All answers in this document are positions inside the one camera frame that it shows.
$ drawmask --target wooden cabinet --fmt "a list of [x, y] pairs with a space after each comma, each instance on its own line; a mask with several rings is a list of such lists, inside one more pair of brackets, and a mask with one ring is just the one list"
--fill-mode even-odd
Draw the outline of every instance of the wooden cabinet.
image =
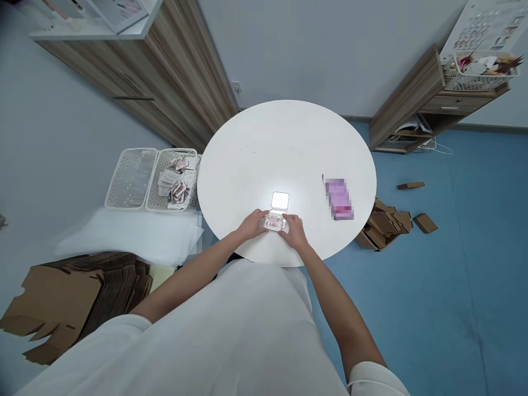
[[[368, 126], [370, 150], [407, 154], [509, 90], [507, 83], [487, 92], [446, 91], [445, 86], [434, 45], [372, 119]], [[416, 113], [422, 114], [432, 133], [396, 131]]]
[[157, 1], [144, 37], [34, 39], [172, 144], [203, 152], [237, 104], [196, 1]]

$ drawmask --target white wall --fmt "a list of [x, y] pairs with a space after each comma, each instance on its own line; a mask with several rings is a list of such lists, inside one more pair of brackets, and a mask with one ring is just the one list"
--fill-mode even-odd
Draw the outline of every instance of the white wall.
[[[229, 80], [242, 85], [240, 107], [289, 98], [372, 117], [429, 45], [443, 43], [466, 0], [199, 2]], [[528, 52], [527, 36], [515, 53]], [[528, 69], [518, 80], [466, 122], [528, 127]]]
[[[32, 265], [53, 261], [56, 236], [104, 204], [121, 151], [171, 147], [26, 37], [0, 3], [0, 316]], [[30, 337], [0, 331], [0, 394], [43, 370]]]

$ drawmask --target white table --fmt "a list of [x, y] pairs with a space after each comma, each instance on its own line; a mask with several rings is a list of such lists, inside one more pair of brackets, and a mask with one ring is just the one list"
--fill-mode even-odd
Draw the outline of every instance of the white table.
[[[354, 220], [333, 220], [323, 175], [346, 180]], [[288, 213], [302, 218], [308, 241], [326, 259], [365, 225], [376, 195], [376, 170], [359, 133], [334, 112], [302, 101], [262, 103], [237, 114], [213, 136], [200, 163], [198, 198], [207, 224], [221, 239], [254, 209], [270, 209], [274, 191], [290, 194]], [[273, 231], [236, 252], [255, 262], [303, 265]]]

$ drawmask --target forearm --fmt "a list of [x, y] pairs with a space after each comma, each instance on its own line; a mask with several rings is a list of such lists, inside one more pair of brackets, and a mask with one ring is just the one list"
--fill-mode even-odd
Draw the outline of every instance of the forearm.
[[298, 250], [332, 333], [341, 350], [345, 374], [362, 361], [386, 366], [361, 314], [334, 274], [310, 245]]
[[243, 242], [239, 233], [230, 233], [175, 272], [131, 314], [144, 316], [152, 323], [158, 321], [206, 286]]

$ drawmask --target white shelf top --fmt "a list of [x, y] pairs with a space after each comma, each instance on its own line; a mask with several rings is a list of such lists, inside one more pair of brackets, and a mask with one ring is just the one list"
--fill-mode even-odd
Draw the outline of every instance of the white shelf top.
[[141, 0], [148, 15], [136, 22], [134, 25], [115, 34], [108, 25], [97, 18], [99, 24], [91, 25], [86, 19], [76, 18], [75, 21], [81, 26], [80, 31], [73, 31], [65, 25], [56, 24], [50, 30], [36, 30], [29, 34], [35, 41], [38, 40], [142, 40], [147, 35], [156, 14], [158, 13], [163, 0]]

